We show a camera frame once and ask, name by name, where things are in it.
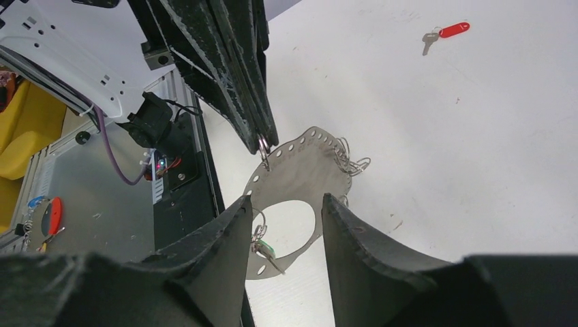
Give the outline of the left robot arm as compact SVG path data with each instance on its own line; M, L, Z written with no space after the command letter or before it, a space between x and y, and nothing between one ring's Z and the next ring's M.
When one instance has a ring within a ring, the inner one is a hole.
M194 95L223 116L247 150L279 142L267 97L269 45L262 1L132 1L147 40ZM51 21L41 1L1 2L1 58L76 108L107 116L144 148L178 157L190 139L167 101L106 66Z

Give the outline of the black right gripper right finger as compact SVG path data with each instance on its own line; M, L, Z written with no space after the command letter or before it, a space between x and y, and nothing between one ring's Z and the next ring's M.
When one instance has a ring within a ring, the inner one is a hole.
M452 263L413 250L322 201L337 326L576 326L576 255L469 255Z

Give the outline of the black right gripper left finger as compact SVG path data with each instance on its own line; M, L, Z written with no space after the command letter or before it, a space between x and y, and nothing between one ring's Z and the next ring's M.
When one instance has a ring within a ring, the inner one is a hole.
M248 326L249 196L141 262L1 257L2 326Z

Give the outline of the key with green tag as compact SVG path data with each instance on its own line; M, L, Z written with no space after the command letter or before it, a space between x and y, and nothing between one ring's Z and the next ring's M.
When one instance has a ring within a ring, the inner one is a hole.
M263 240L263 237L267 232L267 220L265 214L261 210L255 208L253 208L252 211L262 217L262 223L256 226L252 234L251 251L266 259L277 272L285 275L285 270L281 269L277 265L274 249Z

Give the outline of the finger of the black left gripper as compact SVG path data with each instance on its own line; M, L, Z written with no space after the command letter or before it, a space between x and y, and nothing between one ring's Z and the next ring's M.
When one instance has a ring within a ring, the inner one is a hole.
M219 113L249 149L278 143L267 97L269 29L263 1L210 1L222 42L225 105Z
M129 1L129 5L147 39L145 48L168 51L186 85L219 113L226 102L221 79L224 51L209 2Z

